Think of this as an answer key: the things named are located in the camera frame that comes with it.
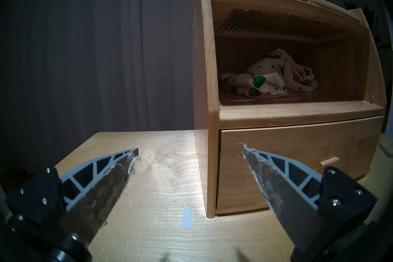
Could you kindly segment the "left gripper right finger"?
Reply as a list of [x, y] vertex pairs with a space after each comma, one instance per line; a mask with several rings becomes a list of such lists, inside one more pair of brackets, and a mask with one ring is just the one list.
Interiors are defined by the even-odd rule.
[[342, 260], [354, 251], [376, 196], [336, 167], [320, 174], [297, 160], [243, 146], [260, 192], [294, 244], [290, 260]]

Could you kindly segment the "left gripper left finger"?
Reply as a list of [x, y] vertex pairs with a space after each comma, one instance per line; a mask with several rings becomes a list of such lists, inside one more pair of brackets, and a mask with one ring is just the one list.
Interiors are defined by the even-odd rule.
[[5, 199], [6, 262], [91, 262], [88, 250], [126, 188], [138, 148], [27, 180]]

